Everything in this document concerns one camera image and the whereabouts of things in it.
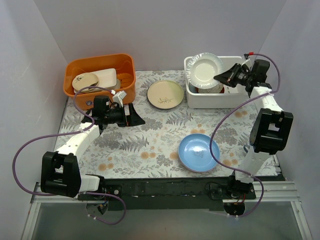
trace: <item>gray floral pattern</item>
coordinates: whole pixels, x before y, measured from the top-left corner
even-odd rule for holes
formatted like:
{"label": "gray floral pattern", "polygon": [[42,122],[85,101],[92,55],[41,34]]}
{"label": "gray floral pattern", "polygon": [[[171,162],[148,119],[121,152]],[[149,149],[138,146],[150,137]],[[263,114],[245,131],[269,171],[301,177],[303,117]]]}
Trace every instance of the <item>gray floral pattern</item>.
{"label": "gray floral pattern", "polygon": [[[147,99],[148,88],[160,80],[175,81],[186,91],[183,70],[137,71],[134,108],[146,124],[135,127],[118,127],[110,124],[85,151],[79,160],[81,174],[96,174],[105,178],[188,178],[226,177],[232,170],[217,165],[205,173],[185,168],[178,156],[181,140],[192,133],[210,136],[218,122],[231,109],[188,108],[186,93],[180,105],[161,110]],[[238,167],[246,153],[243,145],[249,141],[252,125],[257,116],[255,106],[249,104],[227,119],[214,137],[220,149],[220,161]],[[63,116],[60,133],[78,129],[82,115],[69,99]],[[55,149],[71,136],[56,140]],[[274,158],[270,157],[259,170],[258,176],[277,175]]]}

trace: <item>white plastic container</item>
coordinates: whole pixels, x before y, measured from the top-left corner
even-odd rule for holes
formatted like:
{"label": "white plastic container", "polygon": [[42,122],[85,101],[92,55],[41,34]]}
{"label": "white plastic container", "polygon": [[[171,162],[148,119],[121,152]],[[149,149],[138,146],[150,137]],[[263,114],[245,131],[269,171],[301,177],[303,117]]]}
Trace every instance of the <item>white plastic container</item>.
{"label": "white plastic container", "polygon": [[[225,70],[229,70],[234,64],[242,64],[245,59],[241,56],[219,56]],[[184,59],[184,70],[192,56]],[[248,99],[244,86],[238,84],[235,88],[224,86],[224,93],[197,93],[196,88],[185,78],[186,99],[191,109],[232,109]]]}

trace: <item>light blue plate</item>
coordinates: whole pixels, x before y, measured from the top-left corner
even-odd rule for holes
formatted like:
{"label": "light blue plate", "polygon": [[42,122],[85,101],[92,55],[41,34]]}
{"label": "light blue plate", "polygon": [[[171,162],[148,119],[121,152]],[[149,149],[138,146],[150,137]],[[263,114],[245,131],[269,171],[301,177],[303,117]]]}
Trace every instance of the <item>light blue plate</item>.
{"label": "light blue plate", "polygon": [[[204,173],[212,170],[217,162],[211,156],[210,137],[204,134],[191,134],[186,136],[179,145],[178,153],[182,164],[189,170]],[[212,151],[219,160],[220,151],[217,143],[212,142]]]}

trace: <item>cable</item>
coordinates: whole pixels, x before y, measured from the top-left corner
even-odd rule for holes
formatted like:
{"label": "cable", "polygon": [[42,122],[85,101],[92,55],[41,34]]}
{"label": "cable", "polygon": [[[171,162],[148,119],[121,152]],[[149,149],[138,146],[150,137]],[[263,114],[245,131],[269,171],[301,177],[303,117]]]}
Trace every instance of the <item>cable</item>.
{"label": "cable", "polygon": [[[17,158],[20,154],[20,152],[29,144],[37,141],[37,140],[41,140],[41,139],[46,139],[46,138],[52,138],[52,137],[59,137],[59,136],[67,136],[67,135],[74,135],[74,134],[79,134],[79,133],[82,133],[82,132],[85,132],[87,130],[89,130],[90,128],[92,128],[95,124],[95,120],[92,116],[84,113],[80,107],[78,107],[77,103],[76,103],[76,97],[78,96],[79,93],[81,93],[84,89],[101,89],[101,90],[105,90],[105,91],[108,91],[111,93],[111,90],[107,89],[107,88],[103,88],[103,87],[100,87],[100,86],[86,86],[86,87],[83,87],[81,88],[79,91],[77,91],[73,97],[73,105],[75,107],[75,109],[78,110],[78,112],[80,112],[81,114],[83,114],[84,116],[88,117],[89,119],[91,119],[92,123],[90,124],[90,126],[82,129],[82,130],[79,130],[79,131],[72,131],[72,132],[67,132],[67,133],[56,133],[56,134],[49,134],[49,135],[44,135],[44,136],[39,136],[39,137],[36,137],[34,139],[31,139],[29,141],[27,141],[25,144],[23,144],[19,149],[18,151],[16,152],[16,154],[14,155],[13,157],[13,161],[12,161],[12,173],[13,173],[13,177],[14,177],[14,180],[16,182],[16,184],[23,190],[25,191],[26,193],[28,194],[32,194],[32,195],[37,195],[37,196],[55,196],[55,194],[51,194],[51,193],[42,193],[42,192],[34,192],[34,191],[30,191],[28,189],[26,189],[22,184],[21,182],[19,181],[18,179],[18,176],[17,176],[17,172],[16,172],[16,162],[17,162]],[[105,224],[108,224],[108,225],[116,225],[118,223],[120,223],[122,221],[122,219],[124,219],[125,215],[126,215],[126,212],[127,212],[127,208],[126,208],[126,204],[125,202],[120,198],[120,197],[117,197],[117,196],[114,196],[112,194],[108,194],[108,193],[97,193],[97,192],[87,192],[87,194],[90,194],[90,195],[98,195],[98,196],[106,196],[106,197],[111,197],[111,198],[115,198],[117,200],[119,200],[122,205],[123,205],[123,208],[124,208],[124,212],[123,212],[123,215],[121,216],[121,218],[116,221],[116,222],[108,222],[102,218],[99,218],[99,217],[96,217],[94,215],[91,215],[91,214],[88,214],[90,217],[93,217],[94,219],[98,219],[99,221],[105,223]]]}
{"label": "cable", "polygon": [[[102,190],[104,189],[104,193],[106,194],[107,193],[107,189],[106,188],[102,188]],[[95,200],[101,200],[104,198],[104,201],[106,201],[106,196],[103,196],[103,195],[100,195],[102,197],[93,197]]]}
{"label": "cable", "polygon": [[115,196],[115,195],[112,195],[112,194],[108,194],[108,193],[98,193],[98,192],[90,192],[90,191],[87,191],[86,194],[90,194],[90,195],[103,195],[103,196],[106,196],[106,197],[111,197],[111,198],[114,198],[114,199],[119,200],[119,201],[122,203],[122,205],[123,205],[123,214],[122,214],[122,216],[119,218],[118,221],[114,221],[114,222],[106,221],[106,220],[102,219],[101,217],[98,217],[98,216],[89,214],[87,208],[85,208],[86,213],[88,214],[88,217],[92,217],[93,219],[97,219],[97,220],[99,220],[100,222],[103,222],[103,223],[108,224],[108,225],[116,225],[116,224],[120,223],[120,222],[122,221],[122,219],[124,219],[124,217],[125,217],[125,215],[126,215],[126,213],[127,213],[127,207],[126,207],[125,202],[124,202],[120,197]]}
{"label": "cable", "polygon": [[16,152],[16,154],[14,155],[13,157],[13,161],[12,161],[12,173],[13,173],[13,178],[16,182],[16,184],[23,190],[25,191],[26,193],[28,194],[32,194],[32,195],[37,195],[37,196],[54,196],[55,194],[51,194],[51,193],[42,193],[42,192],[34,192],[34,191],[30,191],[28,189],[26,189],[22,184],[21,182],[19,181],[18,179],[18,176],[17,176],[17,172],[16,172],[16,162],[17,162],[17,158],[20,154],[20,152],[26,147],[28,146],[29,144],[37,141],[37,140],[41,140],[41,139],[47,139],[47,138],[53,138],[53,137],[60,137],[60,136],[68,136],[68,135],[74,135],[74,134],[79,134],[81,132],[85,132],[87,130],[89,130],[90,128],[92,128],[95,124],[95,120],[93,117],[91,117],[90,115],[84,113],[80,107],[78,107],[78,105],[76,104],[76,97],[78,96],[79,93],[81,93],[81,91],[83,91],[84,89],[102,89],[102,90],[105,90],[105,91],[108,91],[111,93],[111,90],[107,89],[107,88],[103,88],[103,87],[100,87],[100,86],[86,86],[84,88],[81,88],[78,92],[75,93],[74,97],[73,97],[73,104],[74,104],[74,107],[81,113],[83,114],[84,116],[88,117],[89,119],[91,119],[92,123],[90,126],[82,129],[81,131],[72,131],[72,132],[66,132],[66,133],[56,133],[56,134],[49,134],[49,135],[44,135],[44,136],[38,136],[34,139],[31,139],[29,141],[27,141],[25,144],[23,144],[19,149],[18,151]]}
{"label": "cable", "polygon": [[237,205],[237,204],[238,204],[238,202],[240,201],[240,198],[241,198],[241,196],[239,196],[238,200],[237,200],[237,201],[235,201],[233,204]]}
{"label": "cable", "polygon": [[246,200],[246,195],[244,194],[243,195],[243,200],[242,200],[242,202],[240,202],[240,204],[243,204],[245,202],[245,200]]}
{"label": "cable", "polygon": [[268,57],[268,56],[266,56],[266,55],[264,55],[264,54],[250,52],[250,53],[249,53],[249,56],[252,56],[252,55],[264,57],[264,58],[270,60],[270,62],[272,62],[272,64],[274,65],[274,67],[275,67],[275,69],[276,69],[276,72],[277,72],[277,74],[278,74],[278,85],[277,85],[277,88],[276,88],[275,91],[267,92],[267,93],[264,93],[264,94],[262,94],[262,95],[259,95],[259,96],[256,96],[256,97],[254,97],[254,98],[251,98],[251,99],[245,101],[244,103],[240,104],[240,105],[237,106],[236,108],[234,108],[231,112],[229,112],[229,113],[217,124],[217,126],[215,127],[215,129],[214,129],[214,131],[213,131],[213,133],[212,133],[212,135],[211,135],[210,145],[209,145],[209,146],[210,146],[210,147],[209,147],[210,153],[211,153],[213,159],[214,159],[218,164],[220,164],[221,166],[223,166],[223,167],[225,167],[225,168],[227,168],[227,169],[231,169],[231,170],[234,170],[234,171],[238,171],[238,172],[247,174],[247,175],[251,176],[254,180],[258,181],[258,182],[260,183],[260,185],[261,185],[261,196],[260,196],[258,202],[256,203],[256,205],[255,205],[250,211],[248,211],[248,212],[246,212],[246,213],[244,213],[243,215],[240,215],[240,216],[238,216],[238,217],[248,216],[248,215],[251,214],[254,210],[256,210],[256,208],[259,206],[259,204],[261,203],[261,200],[262,200],[262,198],[263,198],[263,196],[264,196],[264,191],[265,191],[265,189],[264,189],[264,184],[262,183],[262,181],[261,181],[259,178],[257,178],[256,176],[253,176],[250,172],[244,171],[244,170],[241,170],[241,169],[239,169],[239,168],[232,167],[232,166],[228,166],[228,165],[225,165],[225,164],[223,164],[222,162],[220,162],[220,161],[216,158],[216,156],[214,155],[214,152],[213,152],[213,150],[212,150],[212,142],[213,142],[213,140],[214,140],[214,136],[216,135],[219,127],[220,127],[220,126],[222,125],[222,123],[223,123],[228,117],[230,117],[235,111],[237,111],[239,108],[243,107],[244,105],[253,102],[254,100],[257,100],[257,99],[259,99],[259,98],[268,96],[269,94],[277,93],[277,92],[279,91],[280,84],[281,84],[281,77],[280,77],[280,71],[279,71],[279,68],[278,68],[277,64],[276,64],[270,57]]}
{"label": "cable", "polygon": [[247,154],[249,151],[250,146],[248,144],[243,145],[243,150],[245,151],[245,153]]}

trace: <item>white plate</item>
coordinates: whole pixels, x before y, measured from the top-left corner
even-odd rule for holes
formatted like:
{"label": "white plate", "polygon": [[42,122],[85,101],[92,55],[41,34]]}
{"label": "white plate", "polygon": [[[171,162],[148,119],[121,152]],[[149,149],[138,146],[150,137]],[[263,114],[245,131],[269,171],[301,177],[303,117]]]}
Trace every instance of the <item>white plate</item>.
{"label": "white plate", "polygon": [[221,59],[212,53],[195,55],[186,65],[186,78],[193,86],[199,89],[210,89],[219,82],[214,76],[224,72]]}

